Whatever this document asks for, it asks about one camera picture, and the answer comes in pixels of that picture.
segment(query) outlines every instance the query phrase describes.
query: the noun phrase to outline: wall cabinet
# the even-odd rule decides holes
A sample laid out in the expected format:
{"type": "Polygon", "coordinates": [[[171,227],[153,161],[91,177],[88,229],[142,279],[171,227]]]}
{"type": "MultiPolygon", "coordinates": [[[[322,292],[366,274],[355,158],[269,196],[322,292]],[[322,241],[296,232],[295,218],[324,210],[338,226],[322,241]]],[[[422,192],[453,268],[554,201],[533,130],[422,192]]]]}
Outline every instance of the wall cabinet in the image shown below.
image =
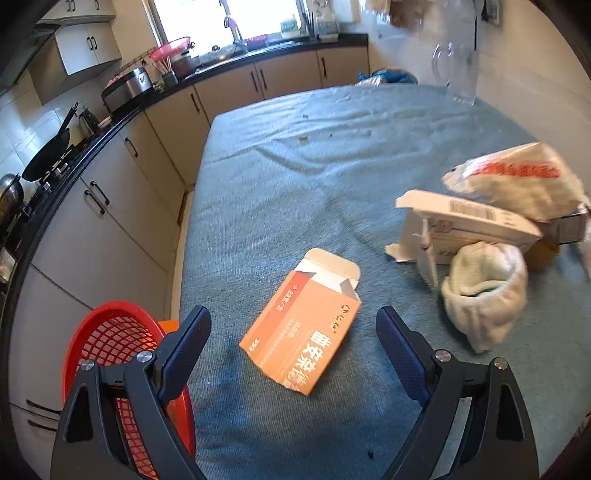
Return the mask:
{"type": "Polygon", "coordinates": [[[51,455],[53,443],[56,441],[57,422],[46,420],[11,406],[12,424],[17,437],[18,448],[22,457],[35,470],[41,480],[50,480],[51,455]]]}
{"type": "Polygon", "coordinates": [[[168,211],[178,218],[184,183],[145,113],[128,123],[119,136],[168,211]]]}
{"type": "Polygon", "coordinates": [[[266,99],[322,88],[315,51],[258,61],[255,67],[266,99]]]}
{"type": "Polygon", "coordinates": [[[65,24],[108,21],[115,16],[111,0],[60,0],[41,19],[58,20],[65,24]]]}
{"type": "Polygon", "coordinates": [[[58,30],[35,56],[29,72],[41,103],[97,77],[121,53],[108,23],[70,25],[58,30]]]}
{"type": "Polygon", "coordinates": [[[61,372],[70,340],[90,309],[30,267],[22,285],[10,341],[9,397],[61,410],[61,372]]]}
{"type": "Polygon", "coordinates": [[[172,270],[177,218],[164,206],[124,141],[113,137],[82,173],[82,179],[123,230],[163,270],[172,270]]]}
{"type": "Polygon", "coordinates": [[[317,54],[324,88],[354,85],[359,81],[359,72],[369,76],[366,47],[325,48],[317,54]]]}
{"type": "Polygon", "coordinates": [[[264,100],[254,65],[229,70],[196,83],[195,89],[210,122],[220,113],[264,100]]]}
{"type": "Polygon", "coordinates": [[[195,88],[161,100],[146,114],[185,184],[194,184],[209,134],[209,121],[195,88]]]}
{"type": "Polygon", "coordinates": [[[166,272],[108,212],[101,214],[85,190],[78,179],[47,228],[33,266],[90,308],[126,300],[155,319],[165,318],[166,272]]]}

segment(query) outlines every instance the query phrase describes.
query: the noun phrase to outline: blue tablecloth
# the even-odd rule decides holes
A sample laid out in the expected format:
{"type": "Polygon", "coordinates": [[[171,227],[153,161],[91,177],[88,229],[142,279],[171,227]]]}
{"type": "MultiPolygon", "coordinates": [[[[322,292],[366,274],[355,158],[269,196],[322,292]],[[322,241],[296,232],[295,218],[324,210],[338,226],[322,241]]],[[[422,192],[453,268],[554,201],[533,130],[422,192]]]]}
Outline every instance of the blue tablecloth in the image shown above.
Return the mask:
{"type": "MultiPolygon", "coordinates": [[[[482,355],[454,329],[416,267],[384,254],[404,221],[393,207],[398,196],[445,193],[440,178],[450,167],[532,140],[483,102],[459,105],[442,89],[410,85],[302,93],[215,119],[181,294],[181,315],[202,304],[213,318],[190,379],[197,463],[210,480],[383,475],[420,411],[376,336],[384,305],[461,360],[505,357],[530,412],[541,470],[552,463],[591,406],[591,288],[571,249],[531,276],[521,320],[482,355]],[[305,397],[262,375],[238,342],[312,247],[360,266],[363,305],[305,397]]],[[[438,474],[453,459],[457,427],[438,474]]]]}

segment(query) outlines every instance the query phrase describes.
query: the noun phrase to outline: metal screw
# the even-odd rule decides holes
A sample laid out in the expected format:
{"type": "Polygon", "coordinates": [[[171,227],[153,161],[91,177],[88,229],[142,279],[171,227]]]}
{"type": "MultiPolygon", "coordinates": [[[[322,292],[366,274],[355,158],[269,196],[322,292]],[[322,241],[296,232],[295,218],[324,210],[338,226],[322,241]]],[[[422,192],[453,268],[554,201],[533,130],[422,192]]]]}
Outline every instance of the metal screw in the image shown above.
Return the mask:
{"type": "Polygon", "coordinates": [[[504,358],[501,358],[501,357],[495,358],[495,367],[497,367],[499,370],[504,370],[508,366],[509,366],[509,363],[507,363],[507,360],[505,360],[504,358]]]}
{"type": "Polygon", "coordinates": [[[94,360],[82,360],[82,363],[80,364],[80,369],[84,370],[85,372],[88,372],[88,370],[90,370],[92,367],[95,366],[95,361],[94,360]]]}
{"type": "Polygon", "coordinates": [[[139,360],[139,363],[144,364],[152,360],[153,356],[154,354],[152,352],[150,352],[149,350],[144,350],[143,352],[138,353],[138,356],[136,358],[139,360]]]}
{"type": "Polygon", "coordinates": [[[452,359],[452,355],[447,350],[438,350],[435,352],[435,358],[440,362],[449,362],[452,359]]]}

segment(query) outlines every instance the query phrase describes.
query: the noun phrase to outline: kitchen floor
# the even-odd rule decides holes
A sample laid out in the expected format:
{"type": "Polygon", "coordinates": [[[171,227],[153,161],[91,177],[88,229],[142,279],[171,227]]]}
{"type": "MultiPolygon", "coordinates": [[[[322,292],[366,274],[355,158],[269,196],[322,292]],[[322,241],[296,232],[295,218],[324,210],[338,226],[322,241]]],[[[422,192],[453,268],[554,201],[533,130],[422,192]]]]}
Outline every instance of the kitchen floor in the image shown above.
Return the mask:
{"type": "Polygon", "coordinates": [[[170,318],[180,320],[181,307],[181,285],[183,282],[183,265],[184,265],[184,247],[187,242],[187,230],[189,229],[189,217],[191,216],[191,205],[193,205],[193,194],[195,191],[189,192],[187,195],[187,203],[185,204],[185,211],[183,215],[183,223],[181,224],[181,235],[178,239],[177,259],[174,264],[174,279],[173,279],[173,295],[170,304],[170,318]]]}

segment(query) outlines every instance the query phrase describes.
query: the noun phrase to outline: window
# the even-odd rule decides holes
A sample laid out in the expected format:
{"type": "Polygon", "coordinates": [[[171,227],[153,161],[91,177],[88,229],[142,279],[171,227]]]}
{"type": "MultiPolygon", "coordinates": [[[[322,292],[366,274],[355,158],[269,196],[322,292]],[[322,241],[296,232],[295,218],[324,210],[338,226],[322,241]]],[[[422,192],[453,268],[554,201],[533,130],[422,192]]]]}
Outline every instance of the window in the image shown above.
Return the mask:
{"type": "Polygon", "coordinates": [[[191,37],[197,52],[205,53],[234,41],[232,31],[223,26],[226,12],[217,0],[154,0],[154,6],[165,42],[191,37]]]}
{"type": "Polygon", "coordinates": [[[292,15],[301,28],[301,0],[151,0],[150,4],[162,40],[190,36],[198,53],[234,41],[232,30],[224,28],[226,14],[236,20],[244,39],[279,32],[281,22],[292,15]]]}
{"type": "Polygon", "coordinates": [[[301,26],[296,0],[227,0],[230,14],[243,38],[281,31],[281,22],[295,16],[301,26]]]}

